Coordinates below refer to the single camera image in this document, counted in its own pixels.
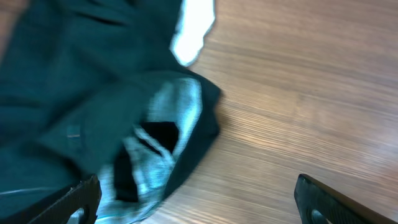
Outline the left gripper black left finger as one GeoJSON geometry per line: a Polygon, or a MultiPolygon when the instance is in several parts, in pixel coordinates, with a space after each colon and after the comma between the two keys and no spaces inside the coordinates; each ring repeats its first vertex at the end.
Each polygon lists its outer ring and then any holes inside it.
{"type": "Polygon", "coordinates": [[[69,185],[32,206],[29,223],[67,223],[79,209],[83,213],[78,218],[80,224],[94,223],[101,200],[101,187],[94,174],[77,184],[69,185]]]}

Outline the black shorts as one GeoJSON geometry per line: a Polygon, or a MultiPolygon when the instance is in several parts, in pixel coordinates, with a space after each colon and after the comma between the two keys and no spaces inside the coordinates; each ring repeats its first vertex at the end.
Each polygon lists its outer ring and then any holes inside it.
{"type": "Polygon", "coordinates": [[[29,3],[1,62],[2,223],[94,174],[94,223],[136,223],[187,180],[221,91],[170,50],[181,3],[29,3]]]}

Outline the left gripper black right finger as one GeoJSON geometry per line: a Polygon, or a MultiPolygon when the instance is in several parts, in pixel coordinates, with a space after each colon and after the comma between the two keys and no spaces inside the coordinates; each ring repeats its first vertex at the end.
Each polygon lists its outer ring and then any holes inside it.
{"type": "Polygon", "coordinates": [[[299,174],[294,199],[302,224],[397,224],[307,174],[299,174]]]}

